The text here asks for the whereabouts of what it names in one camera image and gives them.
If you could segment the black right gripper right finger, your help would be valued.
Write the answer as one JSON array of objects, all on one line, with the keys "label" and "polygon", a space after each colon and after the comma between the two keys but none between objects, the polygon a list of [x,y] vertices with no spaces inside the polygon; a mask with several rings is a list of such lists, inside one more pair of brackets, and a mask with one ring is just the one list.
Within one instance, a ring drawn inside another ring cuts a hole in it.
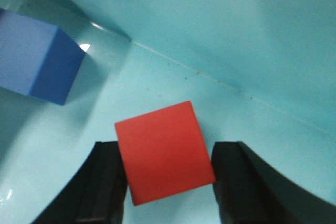
[{"label": "black right gripper right finger", "polygon": [[212,166],[221,223],[335,223],[335,205],[289,180],[243,142],[216,142]]}]

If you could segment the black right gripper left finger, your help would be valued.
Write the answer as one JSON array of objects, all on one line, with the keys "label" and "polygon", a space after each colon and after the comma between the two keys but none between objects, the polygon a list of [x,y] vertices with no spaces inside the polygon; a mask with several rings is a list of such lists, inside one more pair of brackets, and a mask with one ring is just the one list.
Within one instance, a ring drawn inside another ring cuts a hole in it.
[{"label": "black right gripper left finger", "polygon": [[34,223],[122,223],[127,179],[117,142],[96,142]]}]

